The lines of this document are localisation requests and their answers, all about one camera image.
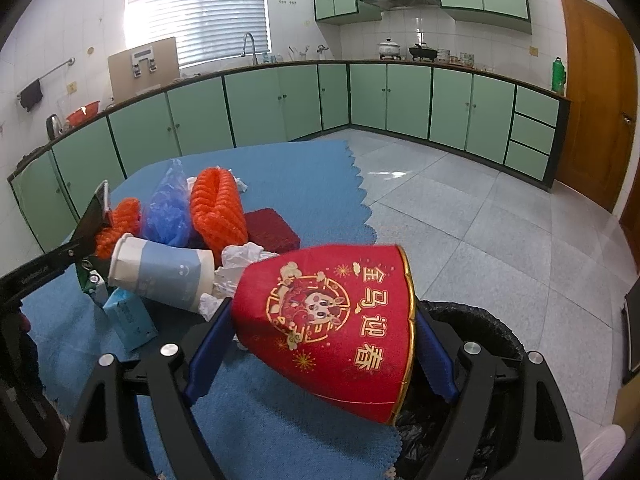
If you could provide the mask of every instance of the window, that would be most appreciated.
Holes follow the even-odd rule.
[[[238,56],[245,32],[269,51],[266,0],[127,0],[127,48],[175,36],[181,67]]]

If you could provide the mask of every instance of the drawer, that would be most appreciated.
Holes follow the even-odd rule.
[[[555,134],[556,131],[546,124],[538,123],[518,114],[513,115],[512,140],[517,140],[548,155],[551,153]]]
[[[560,103],[547,95],[534,92],[523,86],[518,86],[516,97],[516,111],[533,117],[550,126],[556,126],[558,107]]]
[[[548,160],[548,156],[536,150],[532,150],[517,142],[510,142],[507,159],[504,164],[514,170],[532,176],[537,180],[542,180],[545,177]]]

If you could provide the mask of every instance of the blue gripper pad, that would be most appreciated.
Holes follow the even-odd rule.
[[[223,304],[220,309],[222,312],[207,332],[189,364],[189,382],[183,396],[192,405],[209,392],[211,383],[222,364],[222,358],[236,333],[231,318],[231,303]]]
[[[459,395],[454,382],[453,362],[420,310],[415,313],[415,335],[415,352],[429,386],[446,402],[453,402]]]

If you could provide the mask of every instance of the black towel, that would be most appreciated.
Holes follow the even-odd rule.
[[[40,89],[40,80],[36,79],[27,88],[20,92],[20,104],[22,108],[26,108],[28,112],[42,101],[42,90]]]

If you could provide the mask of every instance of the green bottle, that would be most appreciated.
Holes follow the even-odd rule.
[[[566,70],[562,64],[562,60],[556,57],[553,63],[553,77],[551,80],[551,89],[558,95],[564,95],[564,84],[566,83]]]

